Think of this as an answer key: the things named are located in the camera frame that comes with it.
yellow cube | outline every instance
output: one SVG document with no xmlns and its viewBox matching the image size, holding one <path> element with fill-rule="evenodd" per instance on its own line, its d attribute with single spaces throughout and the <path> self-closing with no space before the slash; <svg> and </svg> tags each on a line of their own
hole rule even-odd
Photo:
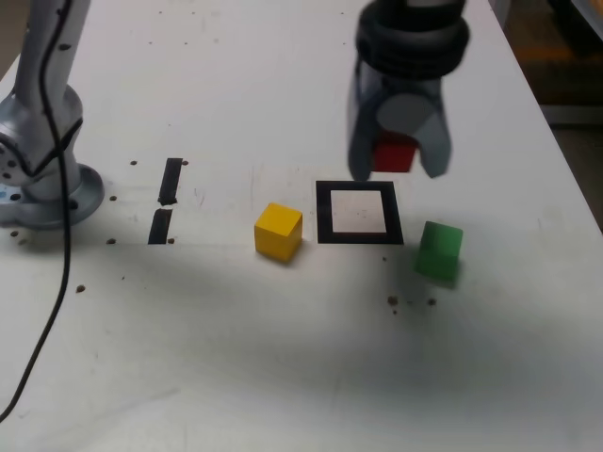
<svg viewBox="0 0 603 452">
<path fill-rule="evenodd" d="M 271 202 L 255 223 L 255 250 L 289 262 L 302 242 L 302 212 Z"/>
</svg>

black square outline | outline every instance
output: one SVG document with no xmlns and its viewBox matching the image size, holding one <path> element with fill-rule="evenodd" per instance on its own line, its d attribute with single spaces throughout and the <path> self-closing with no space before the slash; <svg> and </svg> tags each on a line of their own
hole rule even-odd
<svg viewBox="0 0 603 452">
<path fill-rule="evenodd" d="M 385 233 L 335 233 L 332 191 L 379 191 L 383 204 Z M 318 243 L 351 245 L 403 245 L 396 189 L 393 182 L 317 181 Z"/>
</svg>

square target marker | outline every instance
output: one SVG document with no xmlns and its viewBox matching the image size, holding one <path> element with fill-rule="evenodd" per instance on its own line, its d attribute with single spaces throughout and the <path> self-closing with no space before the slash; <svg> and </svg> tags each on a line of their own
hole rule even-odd
<svg viewBox="0 0 603 452">
<path fill-rule="evenodd" d="M 317 181 L 318 243 L 402 245 L 392 182 Z"/>
</svg>

table surface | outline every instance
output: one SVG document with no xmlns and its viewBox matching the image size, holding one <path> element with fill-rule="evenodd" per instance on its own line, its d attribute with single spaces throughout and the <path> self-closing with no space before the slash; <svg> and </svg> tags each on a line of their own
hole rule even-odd
<svg viewBox="0 0 603 452">
<path fill-rule="evenodd" d="M 365 0 L 92 3 L 76 154 L 118 199 L 75 228 L 0 449 L 601 450 L 603 239 L 487 2 L 444 81 L 449 174 L 393 178 L 405 247 L 317 243 L 315 181 L 349 178 Z M 168 157 L 189 162 L 175 244 L 148 246 Z M 254 252 L 269 202 L 304 213 L 291 266 Z M 412 271 L 427 220 L 464 230 L 455 287 Z M 61 272 L 60 234 L 9 233 L 2 405 Z"/>
</svg>

green cube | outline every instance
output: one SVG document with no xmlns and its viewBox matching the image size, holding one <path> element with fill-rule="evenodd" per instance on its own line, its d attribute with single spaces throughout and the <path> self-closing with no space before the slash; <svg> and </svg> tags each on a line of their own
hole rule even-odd
<svg viewBox="0 0 603 452">
<path fill-rule="evenodd" d="M 415 271 L 436 280 L 453 282 L 459 270 L 463 230 L 428 221 L 425 223 Z"/>
</svg>

